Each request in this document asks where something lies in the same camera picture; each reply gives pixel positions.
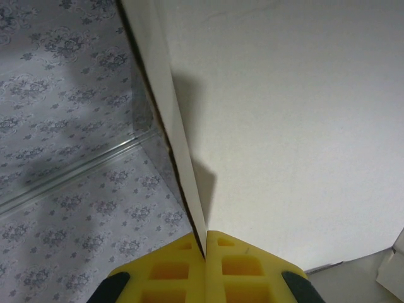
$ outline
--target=white wall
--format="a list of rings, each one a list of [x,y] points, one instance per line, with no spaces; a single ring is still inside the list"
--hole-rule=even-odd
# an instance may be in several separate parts
[[[308,270],[404,226],[404,3],[305,2],[157,6],[208,228]]]

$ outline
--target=floor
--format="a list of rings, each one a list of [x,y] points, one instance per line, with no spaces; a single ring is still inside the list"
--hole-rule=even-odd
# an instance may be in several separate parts
[[[0,297],[86,302],[115,267],[190,231],[182,204],[139,145],[2,219]]]
[[[377,269],[387,251],[310,275],[310,281],[327,303],[400,303],[376,282]]]

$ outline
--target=floral pattern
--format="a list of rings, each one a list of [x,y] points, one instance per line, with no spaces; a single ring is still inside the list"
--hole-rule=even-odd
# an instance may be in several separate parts
[[[1,1],[0,57],[0,204],[152,126],[112,0]]]
[[[0,221],[0,297],[86,302],[114,268],[190,231],[184,210],[137,146]]]

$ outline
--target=gray floral pattern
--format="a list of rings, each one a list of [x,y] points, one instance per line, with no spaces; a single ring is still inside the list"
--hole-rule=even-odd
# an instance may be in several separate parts
[[[0,220],[0,297],[86,302],[114,268],[190,231],[184,210],[137,146]]]
[[[0,204],[151,128],[114,1],[0,1],[0,57]]]

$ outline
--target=floral wallpaper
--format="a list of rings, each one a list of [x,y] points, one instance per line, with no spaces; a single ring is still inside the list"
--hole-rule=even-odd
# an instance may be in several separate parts
[[[190,231],[138,146],[0,221],[0,298],[86,302],[114,268]]]
[[[112,0],[0,1],[0,203],[152,123]]]

